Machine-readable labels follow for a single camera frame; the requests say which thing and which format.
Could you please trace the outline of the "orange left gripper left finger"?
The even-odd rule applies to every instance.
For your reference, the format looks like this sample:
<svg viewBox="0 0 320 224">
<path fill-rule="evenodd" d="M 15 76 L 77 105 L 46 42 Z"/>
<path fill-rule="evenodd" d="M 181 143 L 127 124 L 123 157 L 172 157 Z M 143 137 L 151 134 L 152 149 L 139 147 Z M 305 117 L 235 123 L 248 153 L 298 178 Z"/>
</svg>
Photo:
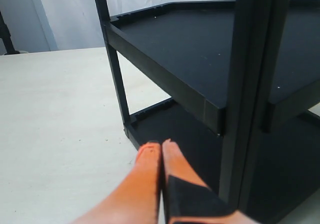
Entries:
<svg viewBox="0 0 320 224">
<path fill-rule="evenodd" d="M 160 203 L 161 145 L 148 142 L 132 170 L 101 203 L 74 224 L 156 224 Z"/>
</svg>

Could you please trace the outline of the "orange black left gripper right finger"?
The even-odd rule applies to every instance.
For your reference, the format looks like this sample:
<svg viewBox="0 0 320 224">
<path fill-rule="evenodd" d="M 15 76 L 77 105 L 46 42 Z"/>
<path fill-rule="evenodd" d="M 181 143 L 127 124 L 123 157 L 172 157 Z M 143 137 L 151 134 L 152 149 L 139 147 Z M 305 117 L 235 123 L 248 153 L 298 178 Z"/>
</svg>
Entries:
<svg viewBox="0 0 320 224">
<path fill-rule="evenodd" d="M 223 202 L 188 163 L 178 144 L 162 144 L 169 224 L 251 224 L 253 220 Z"/>
</svg>

